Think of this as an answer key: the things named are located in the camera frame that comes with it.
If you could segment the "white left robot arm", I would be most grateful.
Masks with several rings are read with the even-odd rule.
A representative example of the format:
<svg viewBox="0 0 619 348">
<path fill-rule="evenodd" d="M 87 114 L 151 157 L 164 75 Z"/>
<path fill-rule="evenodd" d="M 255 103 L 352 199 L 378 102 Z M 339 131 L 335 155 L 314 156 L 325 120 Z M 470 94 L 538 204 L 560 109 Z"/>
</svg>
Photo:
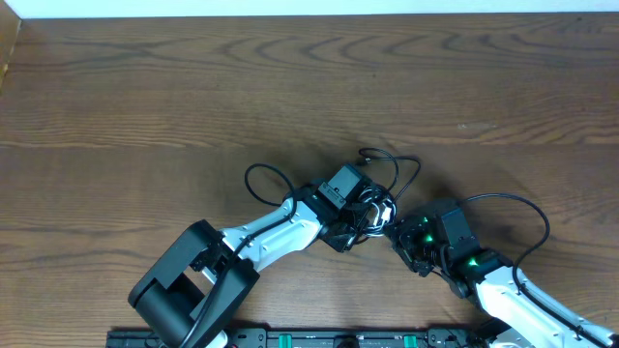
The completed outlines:
<svg viewBox="0 0 619 348">
<path fill-rule="evenodd" d="M 365 232 L 380 192 L 367 178 L 292 189 L 272 212 L 237 227 L 190 225 L 134 286 L 129 304 L 167 347 L 208 347 L 260 273 L 320 240 L 337 252 Z"/>
</svg>

